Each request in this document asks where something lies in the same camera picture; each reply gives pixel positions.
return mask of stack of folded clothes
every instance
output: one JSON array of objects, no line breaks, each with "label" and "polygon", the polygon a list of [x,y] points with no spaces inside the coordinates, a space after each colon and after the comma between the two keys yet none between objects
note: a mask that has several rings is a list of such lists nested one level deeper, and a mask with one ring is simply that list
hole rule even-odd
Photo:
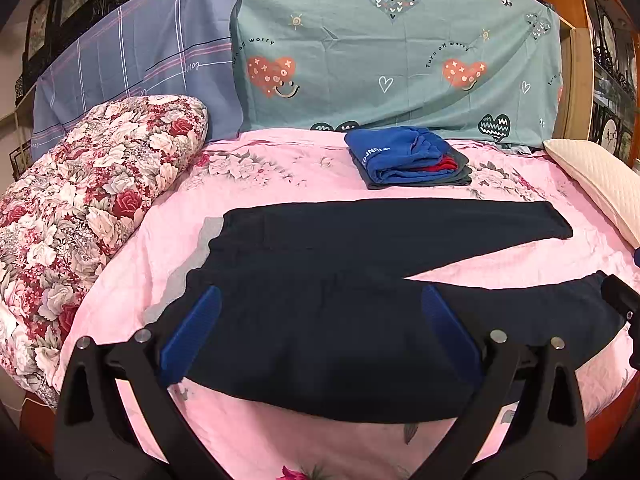
[{"label": "stack of folded clothes", "polygon": [[344,140],[367,189],[471,184],[469,159],[427,128],[356,129]]}]

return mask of metal bolt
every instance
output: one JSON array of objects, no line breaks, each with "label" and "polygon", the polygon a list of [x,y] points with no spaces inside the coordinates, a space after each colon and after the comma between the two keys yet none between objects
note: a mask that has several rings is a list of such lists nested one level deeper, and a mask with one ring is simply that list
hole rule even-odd
[{"label": "metal bolt", "polygon": [[78,341],[76,341],[76,346],[81,350],[84,350],[90,344],[91,344],[91,338],[87,335],[83,335],[80,339],[78,339]]},{"label": "metal bolt", "polygon": [[556,350],[562,350],[564,348],[564,341],[561,337],[555,336],[551,338],[551,346]]},{"label": "metal bolt", "polygon": [[133,339],[138,343],[146,343],[151,339],[151,330],[148,328],[141,328],[133,335]]},{"label": "metal bolt", "polygon": [[489,334],[489,337],[495,343],[506,343],[507,342],[507,335],[500,329],[491,330],[491,333]]}]

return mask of orange heart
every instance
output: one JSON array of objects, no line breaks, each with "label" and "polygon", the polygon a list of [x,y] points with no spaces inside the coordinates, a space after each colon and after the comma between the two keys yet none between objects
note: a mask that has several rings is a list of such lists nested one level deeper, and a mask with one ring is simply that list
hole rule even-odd
[{"label": "orange heart", "polygon": [[276,89],[291,82],[296,73],[296,62],[290,57],[280,57],[270,61],[262,56],[253,56],[246,64],[251,83],[267,97],[273,97]]},{"label": "orange heart", "polygon": [[442,75],[455,88],[471,90],[478,79],[486,72],[486,63],[476,61],[467,66],[457,59],[447,59],[442,65]]}]

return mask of red folded garment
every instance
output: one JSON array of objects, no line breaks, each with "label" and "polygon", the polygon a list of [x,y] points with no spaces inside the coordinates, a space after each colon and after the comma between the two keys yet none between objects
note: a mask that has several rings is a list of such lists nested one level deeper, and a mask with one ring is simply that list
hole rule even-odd
[{"label": "red folded garment", "polygon": [[427,166],[426,168],[414,168],[414,171],[440,171],[440,170],[457,170],[458,165],[454,158],[450,155],[443,155],[442,160],[438,164],[433,166]]}]

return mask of teal sheet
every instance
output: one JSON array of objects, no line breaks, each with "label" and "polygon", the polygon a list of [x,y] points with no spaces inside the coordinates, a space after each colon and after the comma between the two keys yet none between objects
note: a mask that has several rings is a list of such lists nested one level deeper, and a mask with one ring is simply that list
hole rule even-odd
[{"label": "teal sheet", "polygon": [[426,126],[540,148],[561,92],[559,18],[535,0],[241,0],[242,131]]}]

